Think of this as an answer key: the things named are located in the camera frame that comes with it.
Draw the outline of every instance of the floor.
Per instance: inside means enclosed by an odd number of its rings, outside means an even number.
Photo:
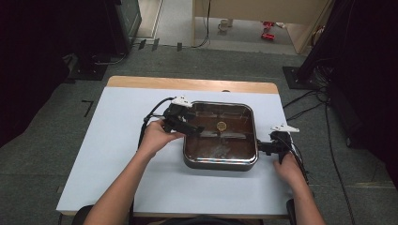
[[[141,37],[147,43],[159,38],[160,47],[138,50],[120,63],[108,66],[103,81],[62,83],[38,112],[26,132],[0,149],[0,224],[56,224],[55,211],[84,135],[90,125],[101,92],[114,75],[185,79],[210,79],[244,82],[267,82],[278,86],[282,104],[306,91],[291,90],[282,67],[299,67],[305,54],[297,55],[285,30],[275,41],[258,35],[260,22],[235,21],[227,35],[218,35],[218,20],[211,20],[210,41],[204,48],[176,51],[176,44],[190,46],[190,0],[163,0],[158,25]],[[197,43],[205,33],[203,20],[196,19]],[[87,112],[87,103],[94,102]],[[284,110],[289,117],[317,104],[315,96],[307,97]],[[332,108],[319,107],[289,123],[300,128],[293,140],[300,147],[309,173],[310,187],[316,203],[328,224],[351,224],[340,182],[334,170],[328,144],[325,111],[329,112],[332,146],[351,202],[354,218],[360,225],[397,224],[398,194],[383,162],[365,149],[345,146],[345,135]],[[72,217],[63,217],[70,225]],[[266,219],[268,225],[286,225],[287,220]]]
[[[195,19],[195,43],[191,43],[192,1],[186,0],[148,0],[140,2],[143,24],[138,31],[136,42],[143,39],[152,43],[156,38],[160,45],[176,46],[178,42],[186,48],[198,46],[207,36],[206,18]],[[160,18],[157,25],[153,21]],[[285,28],[274,25],[268,33],[273,40],[262,39],[262,22],[234,20],[233,26],[221,32],[218,28],[221,19],[210,18],[208,21],[208,41],[202,48],[254,53],[297,54]],[[144,35],[152,29],[152,36]],[[304,51],[307,55],[311,47]]]

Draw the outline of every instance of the black cable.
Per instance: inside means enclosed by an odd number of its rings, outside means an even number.
[[[302,95],[300,97],[296,97],[295,99],[291,100],[289,103],[285,104],[283,106],[283,108],[286,108],[287,106],[299,101],[302,98],[305,98],[305,97],[308,97],[308,96],[313,96],[313,95],[318,95],[319,93],[324,93],[323,91],[321,91],[321,89],[323,89],[323,88],[325,88],[325,87],[319,87],[316,90],[312,90],[312,91],[306,92],[304,95]]]
[[[58,225],[61,225],[61,224],[62,224],[62,217],[63,217],[63,216],[64,216],[64,215],[59,214]]]
[[[175,97],[168,97],[163,99],[161,102],[159,102],[153,109],[152,111],[144,118],[144,123],[143,126],[141,127],[141,132],[140,132],[140,138],[138,140],[138,147],[140,147],[141,145],[141,141],[144,138],[144,134],[145,134],[145,130],[146,130],[146,126],[149,122],[149,119],[154,115],[154,112],[160,107],[161,104],[163,104],[165,101],[168,100],[173,100]],[[134,199],[132,199],[132,203],[130,206],[130,210],[129,210],[129,224],[133,225],[134,221],[133,221],[133,214],[134,214]]]
[[[301,158],[301,162],[302,162],[302,164],[304,164],[304,158],[302,157],[301,151],[299,150],[298,146],[293,142],[290,142],[290,143],[293,144],[295,146],[295,148],[298,150],[299,158]]]
[[[139,46],[139,45],[140,45],[139,43],[135,43],[135,44],[132,44],[131,47]],[[163,45],[162,45],[162,44],[158,44],[158,46],[162,46],[162,47],[173,47],[173,48],[177,47],[177,45],[164,45],[164,44],[163,44]],[[183,45],[182,48],[183,48],[183,49],[191,49],[192,46]]]
[[[316,78],[317,84],[320,85],[321,87],[329,86],[328,76],[329,73],[326,74],[324,67],[316,66],[314,68],[314,77]]]
[[[200,48],[202,46],[204,46],[206,44],[206,42],[209,40],[208,39],[208,18],[210,17],[210,8],[211,8],[211,0],[208,0],[208,7],[207,7],[207,26],[205,26],[206,30],[207,30],[207,34],[205,36],[205,39],[202,41],[202,43],[198,46],[191,46],[192,48],[196,49],[196,48]]]
[[[296,114],[292,115],[291,117],[287,118],[286,122],[294,120],[294,119],[297,119],[297,118],[301,117],[303,114],[305,114],[305,113],[307,113],[307,112],[309,112],[309,111],[311,111],[311,110],[313,110],[313,109],[315,109],[315,108],[317,108],[317,107],[319,107],[320,105],[323,105],[323,104],[324,103],[321,102],[321,103],[318,103],[317,105],[311,107],[310,109],[307,109],[307,110],[301,111],[299,113],[296,113]]]
[[[342,186],[344,198],[345,198],[345,201],[347,203],[347,207],[348,207],[348,211],[349,211],[349,216],[351,217],[351,223],[353,225],[355,225],[356,223],[355,223],[354,215],[352,213],[351,204],[350,204],[350,202],[348,200],[348,196],[347,196],[347,193],[345,191],[344,182],[343,182],[342,176],[340,175],[339,168],[337,167],[336,160],[334,158],[333,149],[332,149],[332,146],[331,146],[330,124],[329,124],[329,117],[328,117],[328,105],[325,105],[325,116],[326,116],[326,124],[327,124],[327,127],[328,127],[328,140],[329,140],[329,150],[330,150],[331,160],[333,161],[334,170],[336,171],[337,176],[339,177],[340,185]]]
[[[298,167],[301,170],[302,175],[304,176],[305,182],[308,184],[308,177],[307,174],[305,172],[305,168],[304,168],[304,163],[303,160],[299,158],[298,154],[296,153],[295,150],[293,150],[292,146],[287,144],[287,142],[285,142],[283,139],[281,139],[280,137],[278,137],[277,135],[272,135],[272,133],[269,135],[271,136],[271,138],[277,138],[279,141],[281,141],[282,143],[284,143],[284,145],[286,145],[286,147],[288,147],[290,150],[290,152],[293,154],[293,156],[296,159],[296,162],[298,163]]]
[[[101,63],[101,62],[98,62],[98,63],[94,63],[94,64],[95,64],[95,65],[105,65],[105,66],[115,65],[115,64],[120,63],[125,57],[126,57],[126,54],[123,54],[122,58],[120,58],[120,59],[117,60],[117,61],[109,62],[109,63]]]
[[[142,141],[143,138],[144,138],[146,126],[147,126],[147,124],[148,124],[149,119],[152,117],[153,112],[156,111],[156,110],[160,107],[160,105],[163,104],[165,101],[173,100],[174,98],[175,98],[175,97],[168,97],[168,98],[163,99],[163,100],[162,100],[161,102],[159,102],[158,105],[156,105],[156,106],[153,108],[153,110],[144,118],[144,123],[143,123],[143,126],[141,127],[140,139],[138,140],[138,147],[140,147],[140,145],[141,145],[141,141]]]
[[[319,94],[324,94],[326,96],[326,99],[325,100],[321,99],[319,97]],[[316,98],[318,99],[318,101],[320,101],[322,103],[325,103],[325,104],[329,104],[329,102],[330,102],[330,99],[329,99],[328,94],[326,92],[322,92],[322,91],[317,92],[316,93]]]

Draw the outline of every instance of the wooden table edge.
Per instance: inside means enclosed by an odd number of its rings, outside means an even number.
[[[192,91],[230,91],[239,93],[279,94],[272,82],[234,82],[161,77],[113,76],[108,87],[175,89]]]
[[[136,213],[134,216],[138,218],[196,218],[200,214],[175,214],[175,213]],[[207,216],[215,218],[240,218],[240,219],[287,219],[288,215],[246,215],[246,214],[207,214]]]

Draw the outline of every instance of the person's hand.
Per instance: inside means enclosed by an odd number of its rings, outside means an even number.
[[[182,138],[185,135],[179,132],[167,133],[163,130],[164,122],[162,120],[152,121],[145,129],[145,134],[138,152],[145,151],[152,158],[167,143],[172,140]]]
[[[273,162],[274,167],[278,175],[290,185],[294,187],[295,185],[305,183],[305,179],[299,168],[299,164],[293,156],[293,153],[289,152],[283,158],[282,164],[279,161]]]

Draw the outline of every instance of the red object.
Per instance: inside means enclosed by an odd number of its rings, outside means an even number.
[[[263,22],[263,25],[265,30],[269,30],[273,26],[273,22]]]
[[[272,35],[272,34],[262,34],[262,35],[261,35],[261,38],[262,38],[262,39],[273,40],[273,39],[275,38],[275,36]]]

